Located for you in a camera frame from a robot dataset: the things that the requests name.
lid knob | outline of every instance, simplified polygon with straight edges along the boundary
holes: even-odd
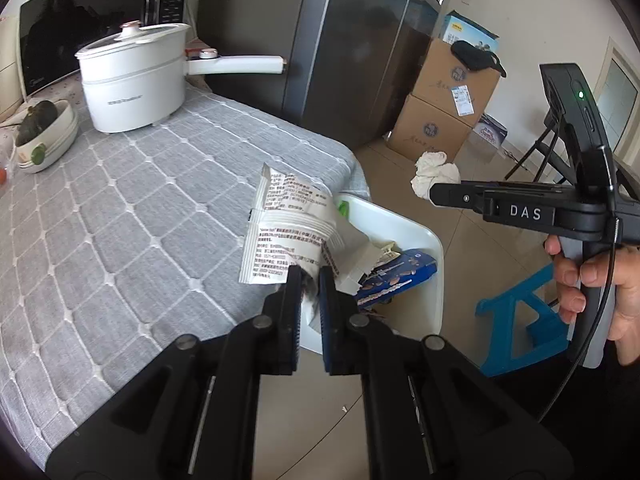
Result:
[[[120,25],[120,28],[122,29],[122,32],[117,37],[118,40],[126,40],[127,38],[132,38],[133,36],[137,36],[141,33],[140,20],[123,23]]]
[[[203,48],[198,56],[200,59],[214,59],[218,57],[218,51],[215,48]]]

white electric pot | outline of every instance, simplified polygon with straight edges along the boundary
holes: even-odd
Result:
[[[88,44],[76,53],[82,89],[94,127],[105,133],[126,132],[159,121],[184,101],[186,74],[274,73],[284,70],[279,56],[184,56],[189,25],[170,23],[140,27]]]

white cloth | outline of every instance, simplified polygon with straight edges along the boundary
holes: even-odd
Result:
[[[444,152],[424,152],[415,163],[415,167],[417,169],[411,186],[414,188],[414,193],[425,200],[431,201],[429,190],[433,184],[460,183],[458,167],[455,164],[447,164],[447,154]]]

microwave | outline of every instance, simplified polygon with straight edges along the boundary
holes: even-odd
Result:
[[[18,19],[23,95],[79,70],[76,52],[120,25],[184,21],[184,0],[26,0]]]

screw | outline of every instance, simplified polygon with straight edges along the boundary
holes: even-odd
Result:
[[[191,334],[183,334],[178,339],[175,340],[175,345],[180,350],[188,350],[189,348],[193,348],[196,346],[198,339],[196,336]]]
[[[369,318],[364,314],[353,314],[353,316],[349,318],[349,323],[356,328],[362,328],[369,324]]]
[[[266,314],[260,314],[260,316],[254,317],[253,323],[254,323],[254,326],[260,330],[263,328],[269,328],[273,323],[273,321]]]
[[[424,345],[429,349],[429,350],[442,350],[444,348],[444,339],[441,338],[439,335],[428,335],[425,339],[424,339]]]

